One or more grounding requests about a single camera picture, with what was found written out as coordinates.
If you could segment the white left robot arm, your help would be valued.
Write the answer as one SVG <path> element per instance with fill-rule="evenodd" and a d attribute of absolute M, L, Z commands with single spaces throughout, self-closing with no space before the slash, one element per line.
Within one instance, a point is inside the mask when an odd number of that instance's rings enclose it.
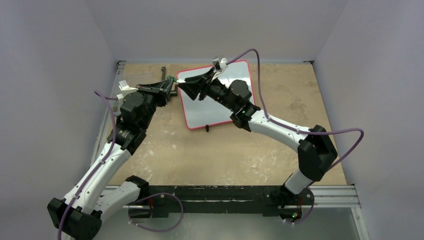
<path fill-rule="evenodd" d="M 120 81 L 114 97 L 117 108 L 108 108 L 112 131 L 103 149 L 72 190 L 48 203 L 59 240 L 91 240 L 103 222 L 123 206 L 153 205 L 149 183 L 137 176 L 128 177 L 110 193 L 105 194 L 104 189 L 146 138 L 156 109 L 169 103 L 175 82 L 174 77 L 168 77 L 131 87 L 125 80 Z"/>

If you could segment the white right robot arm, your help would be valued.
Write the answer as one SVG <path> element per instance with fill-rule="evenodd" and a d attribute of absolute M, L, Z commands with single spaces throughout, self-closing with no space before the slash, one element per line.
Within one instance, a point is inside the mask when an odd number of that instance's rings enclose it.
<path fill-rule="evenodd" d="M 177 80 L 177 86 L 192 100 L 209 97 L 230 110 L 230 119 L 237 128 L 267 136 L 294 150 L 298 168 L 280 188 L 282 200 L 294 203 L 306 187 L 323 178 L 338 157 L 327 131 L 320 125 L 308 128 L 272 118 L 251 102 L 252 92 L 245 81 L 236 79 L 225 85 L 216 75 L 217 71 L 211 68 Z"/>

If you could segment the white green whiteboard marker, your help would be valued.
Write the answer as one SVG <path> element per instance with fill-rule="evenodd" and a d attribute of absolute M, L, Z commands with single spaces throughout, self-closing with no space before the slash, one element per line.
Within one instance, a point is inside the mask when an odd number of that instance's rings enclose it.
<path fill-rule="evenodd" d="M 184 79 L 178 79 L 178 78 L 176 78 L 176 80 L 177 81 L 175 83 L 177 83 L 177 84 L 181 84 L 181 83 L 185 83 L 186 82 Z"/>

